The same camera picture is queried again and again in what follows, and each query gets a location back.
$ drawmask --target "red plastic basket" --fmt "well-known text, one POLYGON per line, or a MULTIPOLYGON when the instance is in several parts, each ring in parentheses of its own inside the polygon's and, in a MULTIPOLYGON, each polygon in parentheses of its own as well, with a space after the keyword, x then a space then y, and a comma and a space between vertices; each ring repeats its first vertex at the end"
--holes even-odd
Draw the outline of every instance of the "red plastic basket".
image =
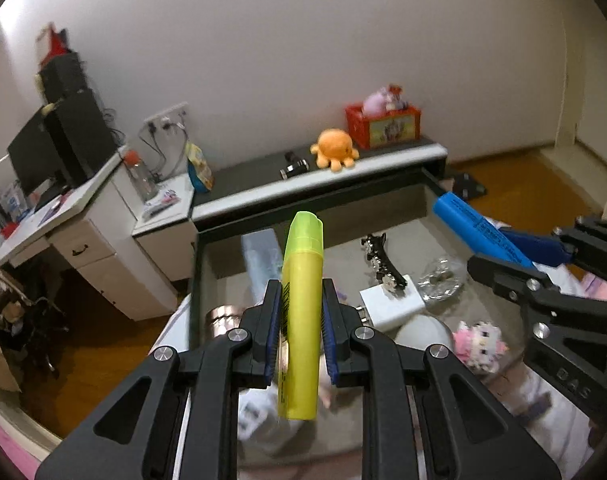
POLYGON ((421 110, 408 106, 406 110, 365 117, 361 113, 362 106, 359 103, 346 107, 348 133, 360 148, 379 148, 421 136, 421 110))

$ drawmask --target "power outlet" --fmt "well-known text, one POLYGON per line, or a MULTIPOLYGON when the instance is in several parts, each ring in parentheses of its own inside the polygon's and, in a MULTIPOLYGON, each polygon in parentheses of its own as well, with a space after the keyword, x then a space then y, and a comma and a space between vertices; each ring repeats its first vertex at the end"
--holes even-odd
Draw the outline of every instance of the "power outlet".
MULTIPOLYGON (((186 121, 187 116, 187 103, 179 103, 178 105, 173 105, 170 108, 166 108, 153 116, 148 117, 143 121, 144 124, 152 123, 157 128, 158 132, 162 132, 163 124, 167 122, 167 118, 171 123, 184 123, 186 121)), ((167 130, 169 135, 176 132, 177 128, 170 128, 167 130)))

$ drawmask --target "white ball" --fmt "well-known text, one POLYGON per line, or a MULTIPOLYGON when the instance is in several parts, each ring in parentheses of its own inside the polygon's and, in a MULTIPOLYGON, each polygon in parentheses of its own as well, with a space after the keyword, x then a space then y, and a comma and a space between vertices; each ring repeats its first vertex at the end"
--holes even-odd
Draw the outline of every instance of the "white ball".
POLYGON ((453 333, 436 317, 416 314, 401 327, 395 343, 417 350, 425 350, 430 345, 442 344, 454 351, 453 333))

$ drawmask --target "crumpled plastic wrapper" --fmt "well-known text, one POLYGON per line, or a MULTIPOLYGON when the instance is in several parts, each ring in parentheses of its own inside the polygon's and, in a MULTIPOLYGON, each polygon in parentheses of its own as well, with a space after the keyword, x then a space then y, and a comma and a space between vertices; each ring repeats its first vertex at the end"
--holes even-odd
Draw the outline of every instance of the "crumpled plastic wrapper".
POLYGON ((440 256, 428 264, 415 283, 424 303, 430 306, 458 294, 466 278, 465 264, 461 260, 440 256))

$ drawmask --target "highlighter cap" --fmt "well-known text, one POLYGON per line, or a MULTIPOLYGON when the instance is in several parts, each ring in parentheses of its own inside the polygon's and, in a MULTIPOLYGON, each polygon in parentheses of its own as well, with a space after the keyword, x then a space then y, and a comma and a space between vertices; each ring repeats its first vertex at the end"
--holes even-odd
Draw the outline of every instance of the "highlighter cap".
POLYGON ((299 211, 290 224, 283 259, 294 253, 316 253, 323 258, 323 223, 308 211, 299 211))

